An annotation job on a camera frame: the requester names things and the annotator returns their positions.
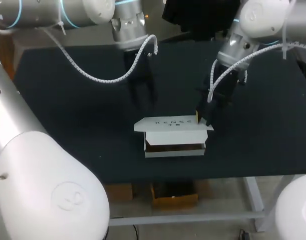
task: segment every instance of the black table surface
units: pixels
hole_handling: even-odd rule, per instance
[[[289,54],[253,60],[246,86],[216,114],[205,156],[145,158],[143,117],[194,115],[195,90],[210,71],[220,43],[160,44],[150,63],[158,101],[145,85],[141,109],[126,82],[99,84],[80,75],[58,48],[27,50],[15,85],[49,134],[104,183],[173,181],[306,173],[306,80]],[[102,79],[124,74],[114,46],[69,47],[82,69]]]

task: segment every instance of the white box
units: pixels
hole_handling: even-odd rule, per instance
[[[198,123],[196,116],[146,117],[134,126],[144,133],[146,158],[202,156],[207,131],[212,126]]]

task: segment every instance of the metal table frame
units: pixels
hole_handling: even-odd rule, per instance
[[[242,211],[235,213],[205,213],[187,215],[167,215],[167,216],[145,216],[115,218],[109,222],[110,226],[146,225],[146,224],[169,224],[169,223],[191,223],[220,220],[240,220],[254,219],[258,232],[267,231],[274,223],[275,207],[277,199],[283,189],[293,180],[302,175],[285,175],[276,187],[271,199],[264,204],[260,194],[256,178],[244,177],[247,195],[252,206],[252,211]]]

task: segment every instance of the robot logo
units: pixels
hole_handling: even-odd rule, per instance
[[[67,212],[81,213],[87,209],[85,190],[73,182],[59,184],[52,193],[52,206]]]
[[[246,19],[249,21],[256,21],[263,15],[263,6],[260,3],[254,3],[247,9]]]

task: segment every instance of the gray floor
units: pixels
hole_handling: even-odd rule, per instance
[[[258,177],[257,182],[266,201],[280,181],[280,176]],[[189,213],[211,213],[233,210],[250,210],[245,188],[240,178],[210,180],[211,198],[203,198]],[[137,198],[127,203],[112,203],[112,217],[153,216],[172,214],[152,210],[146,198]],[[251,240],[278,240],[273,227],[266,233],[257,233],[251,220],[212,221],[198,223],[154,224],[138,226],[140,240],[238,240],[239,229],[251,234]],[[132,226],[111,227],[108,240],[135,240]]]

